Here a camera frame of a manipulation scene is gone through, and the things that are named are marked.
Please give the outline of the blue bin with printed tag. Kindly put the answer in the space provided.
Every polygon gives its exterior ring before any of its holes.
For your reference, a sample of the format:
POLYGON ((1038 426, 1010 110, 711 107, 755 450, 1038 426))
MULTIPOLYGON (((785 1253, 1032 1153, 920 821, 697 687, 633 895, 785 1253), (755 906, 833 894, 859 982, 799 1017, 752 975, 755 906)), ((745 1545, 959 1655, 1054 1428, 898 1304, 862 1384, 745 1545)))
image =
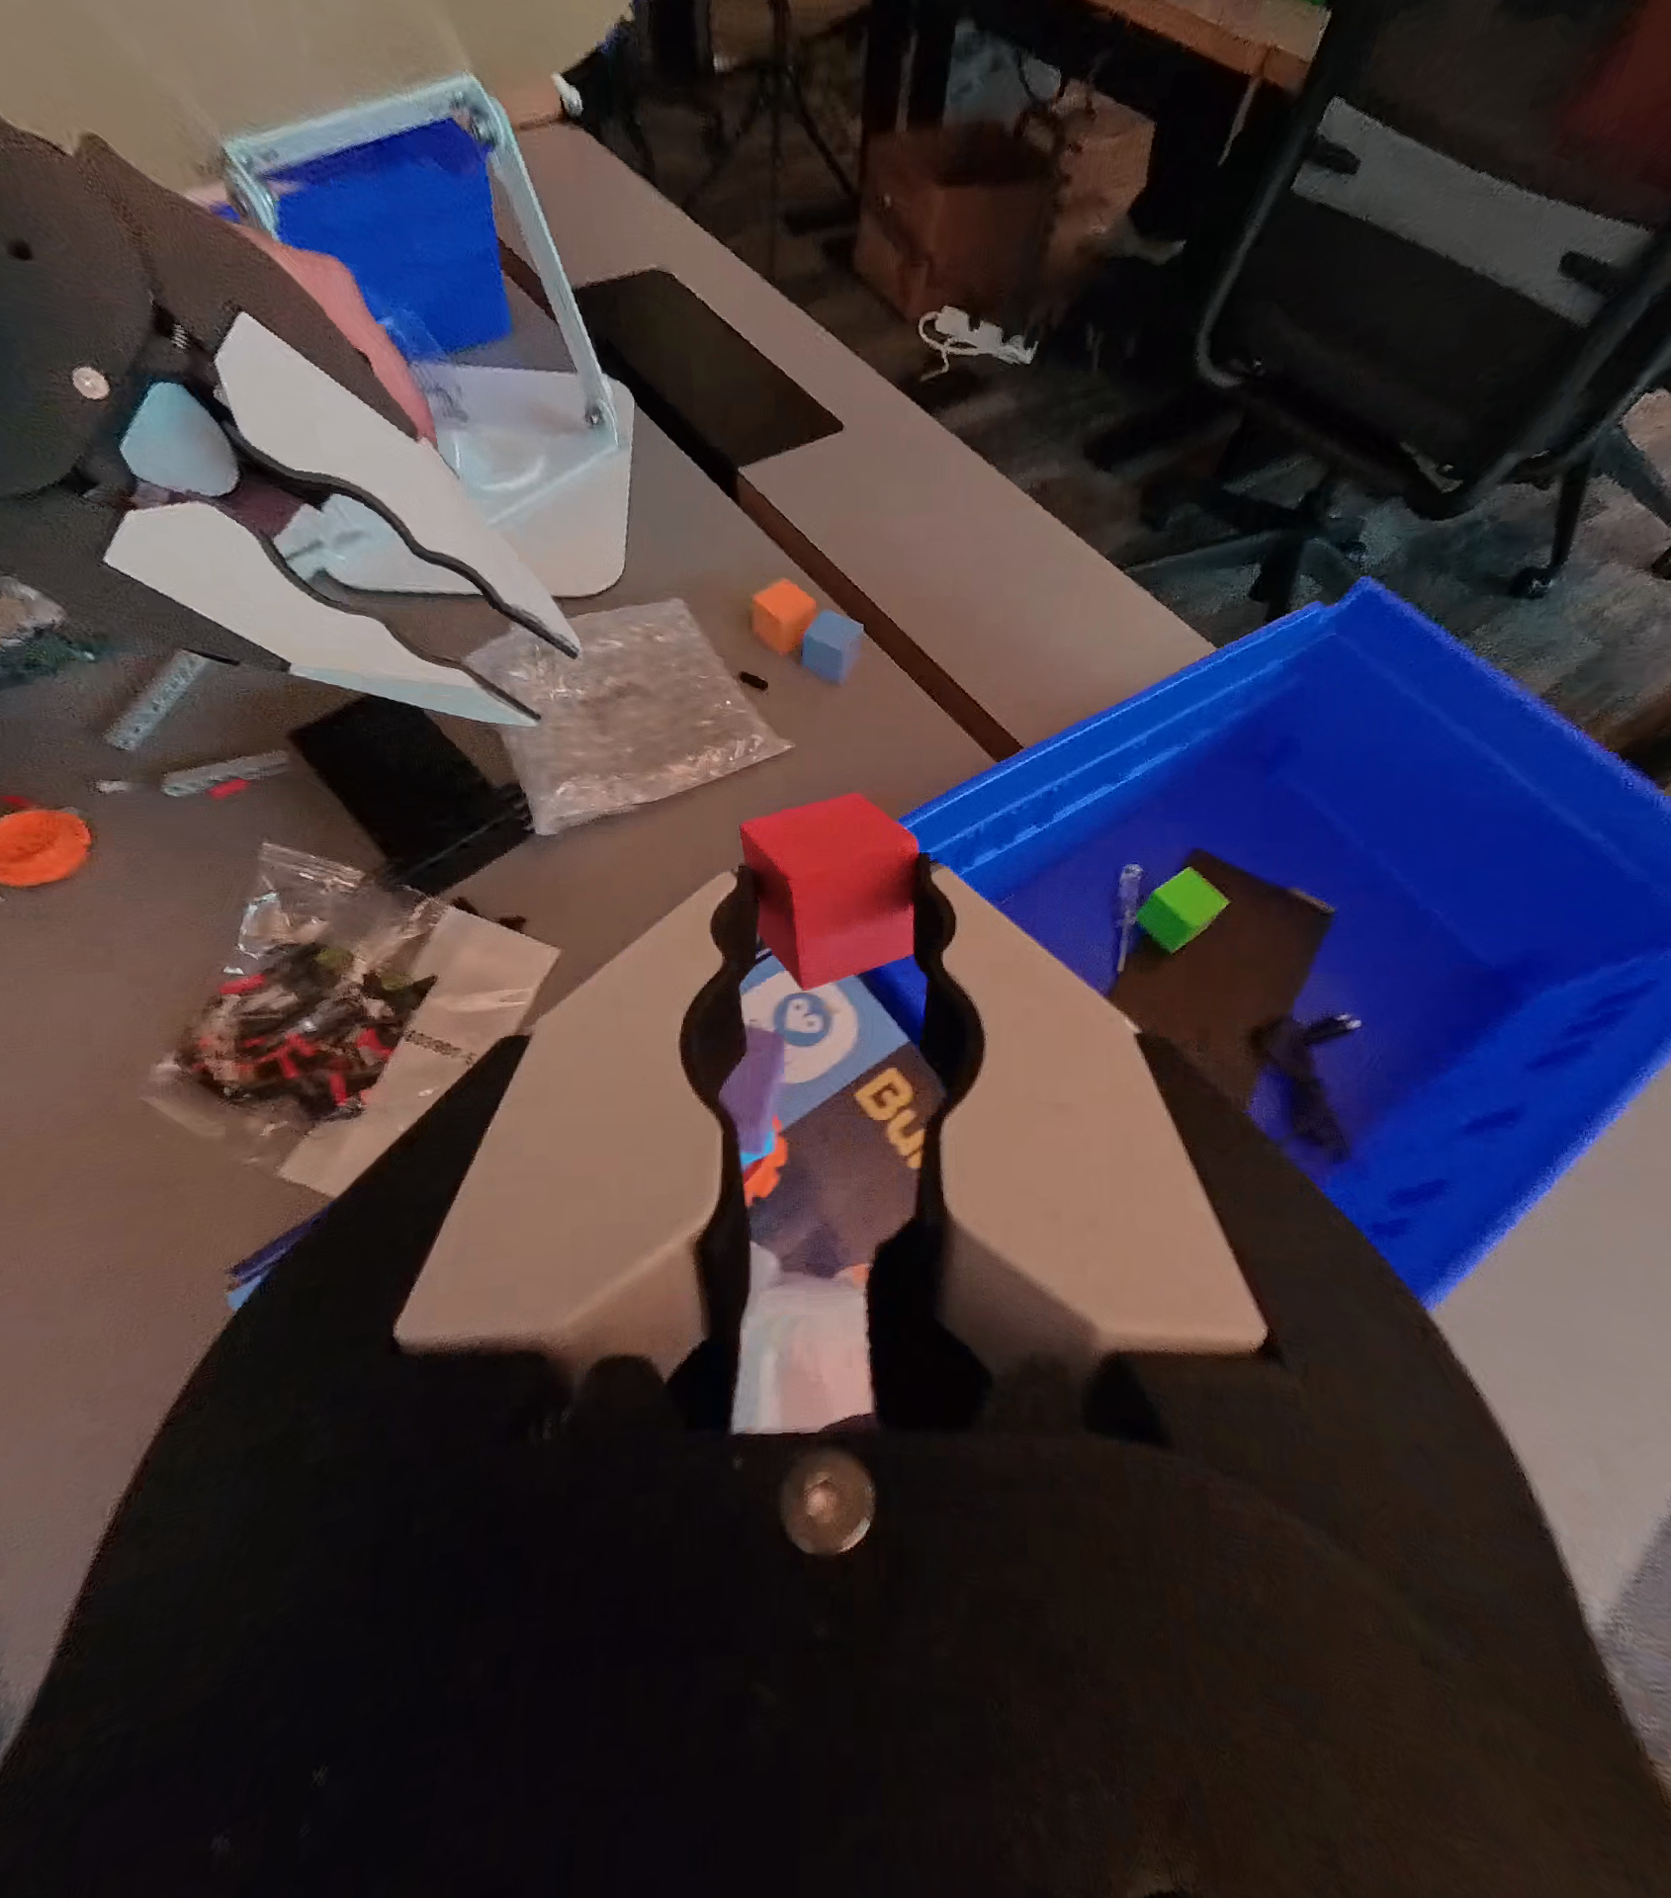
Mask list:
POLYGON ((337 257, 409 358, 512 335, 491 175, 455 120, 272 172, 285 246, 337 257))

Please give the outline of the brown paper bag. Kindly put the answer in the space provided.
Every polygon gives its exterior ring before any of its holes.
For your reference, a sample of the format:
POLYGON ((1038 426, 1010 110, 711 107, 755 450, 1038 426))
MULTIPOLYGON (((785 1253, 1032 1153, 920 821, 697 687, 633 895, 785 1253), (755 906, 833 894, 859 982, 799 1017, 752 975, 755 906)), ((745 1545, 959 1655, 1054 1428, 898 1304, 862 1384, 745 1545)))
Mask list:
POLYGON ((882 131, 865 151, 852 269, 906 321, 943 308, 1015 321, 1038 281, 1052 202, 1046 151, 1010 125, 882 131))

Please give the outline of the green wooden cube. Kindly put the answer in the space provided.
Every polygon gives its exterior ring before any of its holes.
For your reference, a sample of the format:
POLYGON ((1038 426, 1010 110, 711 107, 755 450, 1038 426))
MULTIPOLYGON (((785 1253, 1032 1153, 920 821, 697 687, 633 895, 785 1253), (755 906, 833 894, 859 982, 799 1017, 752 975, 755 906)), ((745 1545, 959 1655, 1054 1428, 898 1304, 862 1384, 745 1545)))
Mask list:
POLYGON ((1135 929, 1164 954, 1180 954, 1213 927, 1228 906, 1228 894, 1201 870, 1183 866, 1139 899, 1135 929))

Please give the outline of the black perforated plastic block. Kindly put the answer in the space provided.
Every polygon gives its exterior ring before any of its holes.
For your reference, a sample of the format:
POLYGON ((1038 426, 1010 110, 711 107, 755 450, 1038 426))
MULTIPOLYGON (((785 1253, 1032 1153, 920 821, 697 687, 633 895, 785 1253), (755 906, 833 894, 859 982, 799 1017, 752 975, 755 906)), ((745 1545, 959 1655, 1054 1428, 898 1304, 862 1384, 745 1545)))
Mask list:
POLYGON ((378 848, 384 875, 424 895, 443 895, 534 835, 524 787, 495 783, 421 708, 362 695, 288 736, 378 848))

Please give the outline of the flat black rectangular panel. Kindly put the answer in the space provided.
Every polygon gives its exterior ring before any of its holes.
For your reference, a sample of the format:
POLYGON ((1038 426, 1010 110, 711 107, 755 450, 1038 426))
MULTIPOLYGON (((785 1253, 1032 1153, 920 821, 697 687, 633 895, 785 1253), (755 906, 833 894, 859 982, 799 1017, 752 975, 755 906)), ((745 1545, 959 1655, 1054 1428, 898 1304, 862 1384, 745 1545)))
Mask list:
POLYGON ((1201 848, 1183 870, 1211 883, 1227 909, 1175 952, 1139 929, 1109 999, 1135 1031, 1175 1048, 1201 1080, 1251 1111, 1270 1074, 1263 1040, 1299 1017, 1337 910, 1201 848))

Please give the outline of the large orange plastic gear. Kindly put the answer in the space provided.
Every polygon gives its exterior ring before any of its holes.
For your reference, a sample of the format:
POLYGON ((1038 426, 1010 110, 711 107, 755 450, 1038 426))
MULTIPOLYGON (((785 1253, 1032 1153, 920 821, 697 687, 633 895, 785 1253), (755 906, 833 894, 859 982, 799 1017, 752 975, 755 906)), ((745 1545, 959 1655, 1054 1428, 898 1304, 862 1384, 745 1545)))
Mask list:
POLYGON ((24 807, 0 817, 0 888, 46 888, 81 875, 95 851, 77 811, 24 807))

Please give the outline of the red wooden cube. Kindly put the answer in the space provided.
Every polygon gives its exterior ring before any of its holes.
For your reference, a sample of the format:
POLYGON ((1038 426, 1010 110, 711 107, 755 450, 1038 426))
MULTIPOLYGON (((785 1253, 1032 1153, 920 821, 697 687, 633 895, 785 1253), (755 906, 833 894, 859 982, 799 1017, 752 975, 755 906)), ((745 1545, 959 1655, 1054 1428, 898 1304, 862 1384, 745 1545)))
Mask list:
POLYGON ((804 991, 912 956, 917 840, 865 795, 750 818, 760 940, 804 991))

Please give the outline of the clear bag with white flap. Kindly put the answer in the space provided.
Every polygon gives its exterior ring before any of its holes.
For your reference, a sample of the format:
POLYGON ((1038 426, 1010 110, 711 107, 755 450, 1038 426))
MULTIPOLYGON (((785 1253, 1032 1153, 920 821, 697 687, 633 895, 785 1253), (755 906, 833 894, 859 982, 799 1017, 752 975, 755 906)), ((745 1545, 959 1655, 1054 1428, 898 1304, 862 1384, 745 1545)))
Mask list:
POLYGON ((806 1275, 752 1248, 729 1408, 738 1435, 816 1435, 874 1418, 870 1266, 806 1275))

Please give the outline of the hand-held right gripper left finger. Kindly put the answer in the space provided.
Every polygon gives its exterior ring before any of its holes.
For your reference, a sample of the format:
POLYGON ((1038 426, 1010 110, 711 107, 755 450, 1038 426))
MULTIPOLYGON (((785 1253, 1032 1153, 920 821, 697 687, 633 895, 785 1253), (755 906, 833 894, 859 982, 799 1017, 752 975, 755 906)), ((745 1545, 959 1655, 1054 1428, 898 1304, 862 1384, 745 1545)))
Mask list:
POLYGON ((752 1233, 725 1086, 748 1054, 755 875, 721 873, 524 1038, 402 1306, 409 1355, 633 1359, 729 1425, 752 1233))

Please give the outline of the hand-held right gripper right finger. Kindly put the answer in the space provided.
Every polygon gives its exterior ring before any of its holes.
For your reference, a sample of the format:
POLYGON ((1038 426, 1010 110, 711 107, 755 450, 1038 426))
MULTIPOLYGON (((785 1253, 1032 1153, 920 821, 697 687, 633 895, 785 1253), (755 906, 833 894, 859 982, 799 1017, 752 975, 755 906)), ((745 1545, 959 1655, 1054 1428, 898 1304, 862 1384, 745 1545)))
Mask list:
POLYGON ((970 1428, 999 1388, 1260 1360, 1270 1323, 1130 1019, 920 858, 917 1051, 939 1083, 912 1219, 870 1277, 874 1418, 970 1428))

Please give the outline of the black office chair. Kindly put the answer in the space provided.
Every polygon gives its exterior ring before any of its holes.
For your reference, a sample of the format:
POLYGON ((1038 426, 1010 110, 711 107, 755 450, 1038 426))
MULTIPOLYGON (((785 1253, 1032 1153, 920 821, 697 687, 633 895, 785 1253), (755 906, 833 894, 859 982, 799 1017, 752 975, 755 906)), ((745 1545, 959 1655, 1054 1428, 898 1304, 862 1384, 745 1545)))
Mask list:
POLYGON ((1595 477, 1671 524, 1625 435, 1671 390, 1671 4, 1329 4, 1195 361, 1323 462, 1323 499, 1442 523, 1559 482, 1525 600, 1595 477))

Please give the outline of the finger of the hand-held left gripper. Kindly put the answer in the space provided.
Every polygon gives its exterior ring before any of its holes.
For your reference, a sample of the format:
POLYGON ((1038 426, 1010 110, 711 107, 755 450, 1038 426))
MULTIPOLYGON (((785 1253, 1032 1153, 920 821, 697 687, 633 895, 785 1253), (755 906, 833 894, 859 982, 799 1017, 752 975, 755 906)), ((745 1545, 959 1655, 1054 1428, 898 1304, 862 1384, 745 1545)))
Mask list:
POLYGON ((382 620, 329 602, 266 540, 205 504, 128 511, 106 564, 280 657, 295 677, 469 723, 539 723, 537 711, 467 668, 424 657, 382 620))
MULTIPOLYGON (((232 482, 238 482, 244 470, 253 470, 271 479, 295 479, 320 499, 355 500, 386 524, 406 551, 443 575, 466 580, 467 593, 491 605, 512 627, 567 657, 580 652, 565 612, 551 605, 525 562, 483 520, 462 482, 434 446, 397 432, 249 313, 232 321, 227 340, 213 356, 213 372, 215 385, 208 392, 196 388, 190 373, 156 378, 141 400, 135 420, 150 420, 153 397, 184 392, 189 404, 221 433, 232 482)), ((213 492, 172 504, 225 511, 213 492)))

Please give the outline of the person's left hand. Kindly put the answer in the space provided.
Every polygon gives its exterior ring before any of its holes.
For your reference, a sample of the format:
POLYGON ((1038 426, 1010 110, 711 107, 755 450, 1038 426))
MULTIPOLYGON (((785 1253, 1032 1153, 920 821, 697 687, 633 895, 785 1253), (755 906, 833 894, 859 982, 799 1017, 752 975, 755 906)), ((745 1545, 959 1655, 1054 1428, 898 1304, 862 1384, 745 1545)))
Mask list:
POLYGON ((438 446, 438 428, 412 368, 388 329, 373 317, 355 274, 329 252, 289 249, 259 226, 242 231, 271 255, 337 325, 353 346, 372 363, 376 380, 392 396, 416 435, 438 446))

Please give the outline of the clear bubble wrap sheet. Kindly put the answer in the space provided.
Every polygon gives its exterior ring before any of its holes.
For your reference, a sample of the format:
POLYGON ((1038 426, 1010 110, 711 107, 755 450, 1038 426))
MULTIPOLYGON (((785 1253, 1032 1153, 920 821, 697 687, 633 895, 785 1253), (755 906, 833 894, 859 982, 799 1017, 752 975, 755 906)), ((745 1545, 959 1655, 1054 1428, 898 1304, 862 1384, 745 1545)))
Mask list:
POLYGON ((586 823, 672 799, 785 756, 682 600, 574 620, 580 656, 512 632, 466 668, 537 714, 504 736, 533 830, 558 838, 586 823))

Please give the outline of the blue plastic storage bin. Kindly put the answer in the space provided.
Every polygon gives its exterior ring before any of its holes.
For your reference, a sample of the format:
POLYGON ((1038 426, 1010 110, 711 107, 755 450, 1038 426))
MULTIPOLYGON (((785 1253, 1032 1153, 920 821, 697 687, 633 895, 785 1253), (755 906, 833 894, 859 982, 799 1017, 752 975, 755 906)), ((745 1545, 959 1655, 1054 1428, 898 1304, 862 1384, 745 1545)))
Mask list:
POLYGON ((1248 1116, 1428 1306, 1671 1059, 1671 799, 1370 580, 903 823, 1106 997, 1124 865, 1331 903, 1248 1116))

